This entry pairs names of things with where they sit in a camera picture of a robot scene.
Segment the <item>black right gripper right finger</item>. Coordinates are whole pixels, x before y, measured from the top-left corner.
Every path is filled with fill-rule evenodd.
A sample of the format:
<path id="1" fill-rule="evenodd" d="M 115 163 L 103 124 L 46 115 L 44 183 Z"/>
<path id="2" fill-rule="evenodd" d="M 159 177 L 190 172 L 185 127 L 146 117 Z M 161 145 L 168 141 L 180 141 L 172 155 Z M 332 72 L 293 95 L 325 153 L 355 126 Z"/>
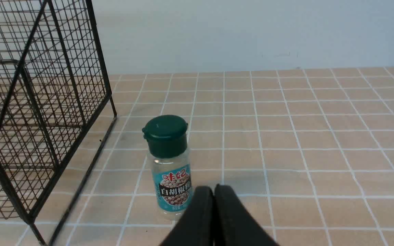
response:
<path id="1" fill-rule="evenodd" d="M 218 184 L 214 191 L 215 246 L 278 246 L 247 211 L 232 187 Z"/>

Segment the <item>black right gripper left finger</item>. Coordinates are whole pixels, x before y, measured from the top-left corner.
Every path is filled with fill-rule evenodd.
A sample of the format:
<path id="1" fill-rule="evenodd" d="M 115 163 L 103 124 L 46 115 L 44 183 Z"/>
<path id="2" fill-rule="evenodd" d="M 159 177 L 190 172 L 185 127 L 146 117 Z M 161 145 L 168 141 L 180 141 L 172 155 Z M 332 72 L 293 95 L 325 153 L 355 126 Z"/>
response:
<path id="1" fill-rule="evenodd" d="M 212 246 L 211 232 L 214 196 L 210 187 L 195 188 L 188 208 L 178 220 L 161 246 Z"/>

